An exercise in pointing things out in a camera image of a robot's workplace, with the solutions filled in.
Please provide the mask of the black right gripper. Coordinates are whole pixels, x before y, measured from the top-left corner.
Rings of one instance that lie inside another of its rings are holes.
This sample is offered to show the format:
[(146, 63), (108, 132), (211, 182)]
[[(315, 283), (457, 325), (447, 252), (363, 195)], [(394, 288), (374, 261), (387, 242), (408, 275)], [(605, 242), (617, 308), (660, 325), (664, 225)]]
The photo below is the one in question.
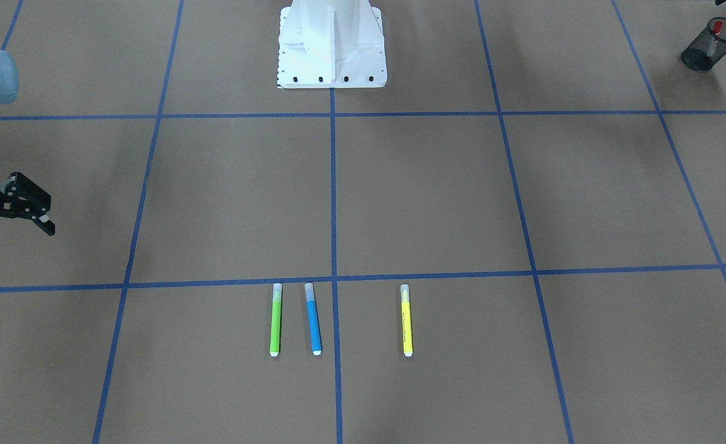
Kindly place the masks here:
[(0, 189), (0, 218), (30, 220), (47, 236), (55, 236), (56, 225), (49, 218), (52, 197), (21, 172), (13, 172), (6, 193)]

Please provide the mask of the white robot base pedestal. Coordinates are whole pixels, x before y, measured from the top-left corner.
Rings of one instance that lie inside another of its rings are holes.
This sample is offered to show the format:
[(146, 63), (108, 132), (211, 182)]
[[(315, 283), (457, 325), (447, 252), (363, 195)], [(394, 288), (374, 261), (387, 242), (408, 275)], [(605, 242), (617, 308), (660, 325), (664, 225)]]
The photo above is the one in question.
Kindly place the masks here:
[(293, 1), (280, 11), (279, 88), (383, 88), (382, 11), (368, 1)]

